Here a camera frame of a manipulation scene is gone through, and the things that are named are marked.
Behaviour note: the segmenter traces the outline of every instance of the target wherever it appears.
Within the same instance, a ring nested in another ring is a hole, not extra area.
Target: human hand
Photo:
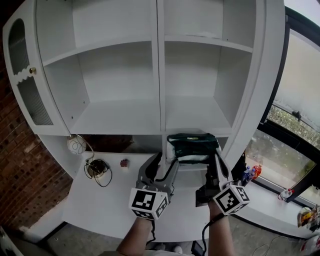
[[[220,210],[220,208],[218,207],[218,205],[214,200],[211,200],[210,202],[208,202],[208,206],[210,210],[210,220],[212,220],[214,217],[222,213],[222,211]]]

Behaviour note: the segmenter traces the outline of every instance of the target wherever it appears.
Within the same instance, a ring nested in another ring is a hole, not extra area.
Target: shelf
[[[70,132],[115,135],[159,134],[159,102],[154,99],[91,102]]]
[[[167,96],[166,130],[204,129],[228,135],[232,129],[213,97]]]
[[[204,36],[194,36],[194,35],[165,35],[164,41],[167,42],[190,42],[190,43],[201,43],[209,44],[215,46],[229,47],[248,53],[252,53],[253,49],[251,47],[241,45],[234,42],[224,41],[218,38],[209,38]]]
[[[103,40],[103,41],[94,42],[94,43],[76,48],[74,50],[65,52],[63,54],[60,54],[56,57],[53,57],[51,59],[44,61],[42,64],[45,67],[45,66],[48,66],[54,62],[68,58],[70,56],[77,55],[77,54],[84,53],[84,52],[88,52],[88,51],[91,51],[94,49],[103,48],[103,47],[128,44],[128,43],[137,43],[137,42],[149,42],[149,41],[151,41],[151,36],[149,36],[149,35],[137,35],[137,36],[132,35],[132,36],[118,37],[118,38],[114,38],[114,39]]]

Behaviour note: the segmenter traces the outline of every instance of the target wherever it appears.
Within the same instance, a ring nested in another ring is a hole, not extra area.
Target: white cable
[[[293,240],[290,241],[288,237],[286,237],[286,236],[284,236],[284,235],[280,235],[280,236],[277,236],[277,237],[275,237],[274,239],[272,239],[270,245],[267,244],[267,243],[265,243],[265,244],[259,246],[257,249],[254,250],[252,256],[255,256],[256,251],[259,250],[260,248],[262,248],[262,247],[264,247],[264,246],[268,246],[267,251],[262,255],[262,256],[267,256],[268,253],[269,253],[269,250],[270,250],[270,248],[271,248],[272,242],[273,242],[274,240],[278,239],[278,238],[286,238],[289,242],[299,243],[299,241],[293,241]]]

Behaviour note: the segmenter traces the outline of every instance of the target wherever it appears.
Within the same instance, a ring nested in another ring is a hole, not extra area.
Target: shoe
[[[165,251],[166,245],[164,243],[158,243],[153,249],[155,251]]]
[[[182,248],[181,248],[181,246],[179,246],[179,245],[173,247],[172,251],[173,251],[174,253],[176,253],[176,254],[182,254],[182,253],[183,253]]]

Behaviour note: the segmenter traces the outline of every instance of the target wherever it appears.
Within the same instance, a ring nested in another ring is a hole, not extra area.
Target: wrist strap
[[[217,216],[215,216],[212,220],[209,222],[209,226],[211,226],[213,223],[221,220],[225,215],[223,213],[219,213]]]

